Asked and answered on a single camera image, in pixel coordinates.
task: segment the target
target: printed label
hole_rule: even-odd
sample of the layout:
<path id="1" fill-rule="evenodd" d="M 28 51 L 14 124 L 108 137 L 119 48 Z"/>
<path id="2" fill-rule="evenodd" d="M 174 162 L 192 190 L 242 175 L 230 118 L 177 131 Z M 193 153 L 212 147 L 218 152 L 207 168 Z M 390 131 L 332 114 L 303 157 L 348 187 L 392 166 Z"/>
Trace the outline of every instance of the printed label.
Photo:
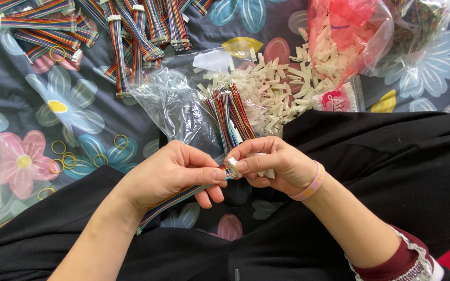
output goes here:
<path id="1" fill-rule="evenodd" d="M 352 107 L 347 93 L 342 91 L 330 91 L 322 96 L 322 111 L 351 112 Z"/>

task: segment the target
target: pink rubber bracelet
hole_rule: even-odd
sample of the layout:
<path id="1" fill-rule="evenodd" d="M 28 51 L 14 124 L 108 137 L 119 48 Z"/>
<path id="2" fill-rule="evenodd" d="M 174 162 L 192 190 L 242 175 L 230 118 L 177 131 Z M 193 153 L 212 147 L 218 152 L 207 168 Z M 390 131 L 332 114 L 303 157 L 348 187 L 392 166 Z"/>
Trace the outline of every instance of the pink rubber bracelet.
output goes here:
<path id="1" fill-rule="evenodd" d="M 303 200 L 309 198 L 310 196 L 312 196 L 312 194 L 314 194 L 317 191 L 317 189 L 319 189 L 321 187 L 322 182 L 324 181 L 324 176 L 326 175 L 326 170 L 324 169 L 324 166 L 322 166 L 321 163 L 319 163 L 315 160 L 314 160 L 314 162 L 317 164 L 317 174 L 316 174 L 315 179 L 300 194 L 295 195 L 295 196 L 290 196 L 291 199 L 296 200 L 296 201 L 303 201 Z"/>

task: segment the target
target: lace trim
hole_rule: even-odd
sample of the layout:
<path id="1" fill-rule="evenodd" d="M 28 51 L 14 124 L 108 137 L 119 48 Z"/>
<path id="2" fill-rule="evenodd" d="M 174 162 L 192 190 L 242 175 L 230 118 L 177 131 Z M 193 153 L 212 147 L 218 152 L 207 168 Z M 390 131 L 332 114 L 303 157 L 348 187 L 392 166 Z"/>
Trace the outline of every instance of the lace trim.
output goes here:
<path id="1" fill-rule="evenodd" d="M 404 236 L 404 234 L 398 232 L 395 228 L 391 228 L 405 241 L 405 243 L 408 245 L 408 249 L 415 250 L 419 254 L 414 266 L 411 267 L 408 272 L 391 281 L 430 281 L 432 279 L 433 267 L 430 261 L 427 259 L 427 250 L 415 243 L 412 243 L 407 237 Z M 355 269 L 353 268 L 353 265 L 346 254 L 345 258 L 348 260 L 348 264 L 350 265 L 353 273 L 355 273 L 355 281 L 364 281 L 362 278 L 360 278 L 360 275 L 355 272 Z"/>

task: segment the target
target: person's right hand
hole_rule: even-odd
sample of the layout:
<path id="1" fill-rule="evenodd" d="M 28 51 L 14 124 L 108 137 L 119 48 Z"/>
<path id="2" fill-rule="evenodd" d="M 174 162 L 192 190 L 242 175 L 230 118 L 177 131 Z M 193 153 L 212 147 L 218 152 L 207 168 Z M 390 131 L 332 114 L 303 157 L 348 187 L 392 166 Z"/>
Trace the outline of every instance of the person's right hand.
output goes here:
<path id="1" fill-rule="evenodd" d="M 246 158 L 251 153 L 266 153 Z M 234 157 L 235 168 L 255 188 L 272 187 L 289 196 L 305 190 L 317 174 L 317 164 L 279 137 L 249 139 L 232 149 L 225 161 Z M 276 178 L 260 177 L 256 173 L 273 169 Z"/>

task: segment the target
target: forearm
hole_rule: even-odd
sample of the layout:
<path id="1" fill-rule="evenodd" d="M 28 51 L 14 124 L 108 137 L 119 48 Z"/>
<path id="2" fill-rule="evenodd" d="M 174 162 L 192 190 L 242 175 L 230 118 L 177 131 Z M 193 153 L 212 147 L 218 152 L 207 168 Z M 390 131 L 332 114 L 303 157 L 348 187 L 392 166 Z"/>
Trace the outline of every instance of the forearm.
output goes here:
<path id="1" fill-rule="evenodd" d="M 397 251 L 401 239 L 331 175 L 303 201 L 324 224 L 354 266 L 381 265 Z"/>
<path id="2" fill-rule="evenodd" d="M 115 193 L 98 206 L 51 281 L 116 280 L 129 244 L 144 214 Z"/>

